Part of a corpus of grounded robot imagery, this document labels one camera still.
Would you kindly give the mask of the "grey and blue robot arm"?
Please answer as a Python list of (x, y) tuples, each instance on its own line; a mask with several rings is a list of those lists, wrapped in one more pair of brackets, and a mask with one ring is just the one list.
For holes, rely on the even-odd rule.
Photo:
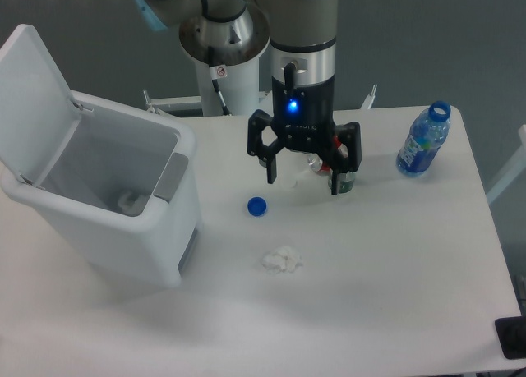
[(136, 0), (150, 27), (179, 28), (185, 51), (208, 67), (233, 66), (271, 52), (272, 110), (247, 125), (247, 152), (268, 182), (288, 149), (315, 154), (339, 194), (362, 161), (360, 126), (333, 119), (338, 0)]

